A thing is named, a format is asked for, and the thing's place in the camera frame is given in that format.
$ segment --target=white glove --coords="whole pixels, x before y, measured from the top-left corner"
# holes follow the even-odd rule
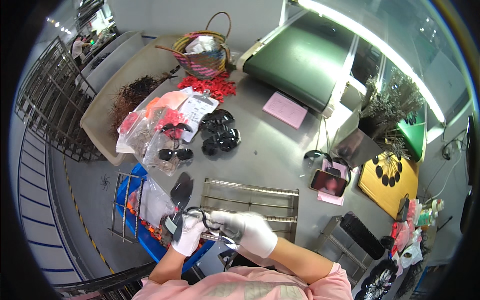
[[[202,222],[202,214],[200,212],[192,211],[189,212],[189,214],[197,215],[198,217],[183,215],[183,227],[180,240],[172,241],[173,249],[187,257],[197,249],[202,232],[207,231],[207,228]]]
[[[211,220],[221,223],[220,229],[249,252],[267,258],[276,246],[278,237],[263,217],[257,213],[213,211]]]

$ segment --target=beige plastic bin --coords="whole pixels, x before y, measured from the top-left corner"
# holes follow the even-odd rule
[[[171,47],[178,38],[179,36],[159,36],[137,52],[104,85],[80,120],[80,127],[114,166],[121,164],[125,158],[125,153],[116,152],[117,141],[108,133],[110,128],[108,111],[115,101],[115,95],[121,86],[130,84],[142,76],[161,75],[174,69],[178,62],[171,52],[155,48],[155,45]]]

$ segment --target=stainless steel table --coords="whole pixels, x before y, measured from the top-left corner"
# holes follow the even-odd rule
[[[177,84],[183,77],[165,81],[142,104],[166,92],[178,90]],[[201,151],[203,140],[198,133],[189,148],[194,152],[191,163],[180,165],[173,176],[167,176],[155,168],[148,173],[165,190],[170,191],[181,172],[188,172],[195,179],[189,206],[199,206],[205,177],[235,183],[258,185],[282,189],[299,189],[299,213],[295,243],[313,248],[317,239],[332,216],[353,211],[376,236],[391,231],[393,219],[358,187],[358,176],[352,173],[352,181],[345,190],[343,206],[317,200],[317,191],[309,188],[313,172],[320,161],[312,165],[303,156],[315,149],[319,137],[319,149],[326,150],[324,123],[320,127],[320,116],[311,110],[298,130],[262,111],[270,96],[276,91],[272,86],[259,82],[245,73],[234,71],[230,80],[237,82],[237,95],[225,98],[220,108],[232,113],[236,121],[234,128],[241,133],[241,144],[229,153],[219,151],[215,156],[204,156]],[[341,107],[326,121],[330,140],[342,120],[348,117]]]

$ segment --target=blue floor stripe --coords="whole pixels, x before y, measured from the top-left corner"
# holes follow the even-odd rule
[[[23,178],[22,176],[20,176],[20,178],[23,179],[23,180],[25,180],[26,182],[30,183],[31,185],[33,185],[33,186],[35,186],[35,187],[38,187],[38,188],[41,189],[41,190],[47,191],[46,189],[44,189],[44,188],[42,188],[42,187],[40,187],[40,186],[38,186],[38,185],[36,185],[36,184],[34,184],[34,183],[29,182],[28,180],[26,180],[26,179]]]
[[[39,163],[41,163],[42,165],[44,165],[45,163],[43,161],[41,161],[40,159],[36,158],[35,156],[31,155],[30,153],[28,153],[25,149],[23,149],[23,151],[25,153],[27,153],[28,155],[30,155],[34,160],[38,161]]]
[[[30,221],[33,221],[33,222],[37,222],[39,224],[43,224],[43,225],[48,225],[48,226],[52,226],[52,227],[55,227],[55,225],[53,224],[50,224],[50,223],[46,223],[46,222],[42,222],[42,221],[38,221],[38,220],[35,220],[35,219],[32,219],[32,218],[29,218],[27,216],[24,216],[22,215],[23,218],[27,219],[27,220],[30,220]]]
[[[40,203],[40,202],[38,202],[38,201],[35,201],[35,200],[33,200],[33,199],[28,198],[27,196],[23,196],[22,194],[20,194],[20,197],[24,197],[25,199],[30,200],[30,201],[32,201],[33,203],[36,203],[36,204],[38,204],[38,205],[41,205],[41,206],[45,206],[45,207],[50,208],[50,205],[46,205],[46,204]]]
[[[45,271],[45,272],[73,272],[73,269],[46,269],[46,268],[42,268],[42,271]]]
[[[33,172],[37,173],[38,175],[41,175],[43,177],[45,177],[45,175],[43,175],[42,173],[38,172],[37,170],[35,170],[34,168],[30,167],[30,166],[27,166],[26,163],[24,162],[21,162],[22,165],[24,165],[25,167],[29,168],[30,170],[32,170]]]
[[[32,243],[32,244],[35,244],[35,245],[39,245],[39,246],[45,246],[45,247],[51,247],[51,248],[63,248],[60,245],[44,244],[44,243],[40,243],[40,242],[33,241],[33,240],[28,240],[28,242]]]
[[[28,140],[25,139],[25,141],[26,141],[27,143],[29,143],[30,145],[32,145],[33,148],[35,148],[36,150],[40,151],[42,154],[45,154],[44,151],[40,150],[37,146],[35,146],[35,145],[32,144],[31,142],[29,142]]]

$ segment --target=phone screen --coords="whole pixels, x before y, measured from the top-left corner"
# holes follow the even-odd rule
[[[347,186],[347,181],[322,170],[317,170],[310,187],[327,194],[340,197]]]

